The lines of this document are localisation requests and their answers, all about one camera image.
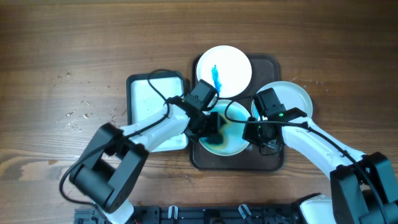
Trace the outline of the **green and yellow sponge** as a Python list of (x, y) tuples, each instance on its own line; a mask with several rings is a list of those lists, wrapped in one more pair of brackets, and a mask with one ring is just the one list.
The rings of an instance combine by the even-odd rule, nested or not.
[(212, 128), (215, 127), (216, 131), (206, 137), (205, 142), (212, 145), (221, 145), (224, 143), (223, 133), (226, 126), (226, 120), (217, 112), (211, 112), (210, 117)]

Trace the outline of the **pale grey plate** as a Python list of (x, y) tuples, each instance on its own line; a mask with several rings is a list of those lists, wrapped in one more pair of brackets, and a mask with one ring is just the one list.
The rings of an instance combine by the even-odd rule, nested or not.
[[(278, 100), (285, 107), (283, 116), (279, 116), (280, 112), (276, 114), (276, 117), (279, 117), (278, 120), (291, 123), (302, 123), (308, 119), (312, 119), (313, 103), (309, 94), (301, 86), (292, 82), (277, 81), (266, 84), (260, 88), (257, 93), (270, 88), (275, 91)], [(294, 115), (286, 114), (288, 110), (294, 108), (303, 111), (305, 115), (294, 118)]]

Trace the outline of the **white plate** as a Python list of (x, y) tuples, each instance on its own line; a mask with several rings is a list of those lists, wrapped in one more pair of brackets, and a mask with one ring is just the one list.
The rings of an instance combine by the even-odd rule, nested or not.
[(252, 66), (248, 57), (236, 47), (219, 45), (200, 57), (195, 72), (197, 80), (215, 87), (220, 98), (232, 98), (248, 87)]
[(233, 156), (243, 151), (249, 142), (243, 139), (243, 131), (245, 124), (235, 123), (228, 120), (225, 115), (225, 109), (231, 100), (219, 100), (211, 112), (217, 112), (226, 120), (224, 128), (224, 143), (221, 145), (212, 145), (205, 142), (205, 138), (199, 140), (200, 144), (212, 154), (218, 156)]

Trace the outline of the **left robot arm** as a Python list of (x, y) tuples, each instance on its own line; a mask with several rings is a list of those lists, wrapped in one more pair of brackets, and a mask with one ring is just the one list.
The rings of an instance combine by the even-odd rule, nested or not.
[(197, 142), (218, 133), (221, 118), (211, 111), (217, 96), (216, 88), (200, 80), (190, 93), (166, 99), (159, 112), (139, 123), (119, 129), (107, 123), (97, 130), (63, 176), (99, 210), (95, 223), (127, 223), (134, 213), (127, 198), (149, 153), (162, 143), (180, 134)]

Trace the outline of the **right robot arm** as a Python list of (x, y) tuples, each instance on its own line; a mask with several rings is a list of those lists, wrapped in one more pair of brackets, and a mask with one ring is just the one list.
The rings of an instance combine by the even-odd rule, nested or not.
[(330, 181), (330, 197), (299, 205), (307, 223), (397, 223), (397, 179), (384, 154), (365, 154), (319, 128), (303, 107), (310, 98), (301, 88), (268, 87), (251, 99), (254, 116), (245, 121), (243, 138), (257, 146), (286, 145)]

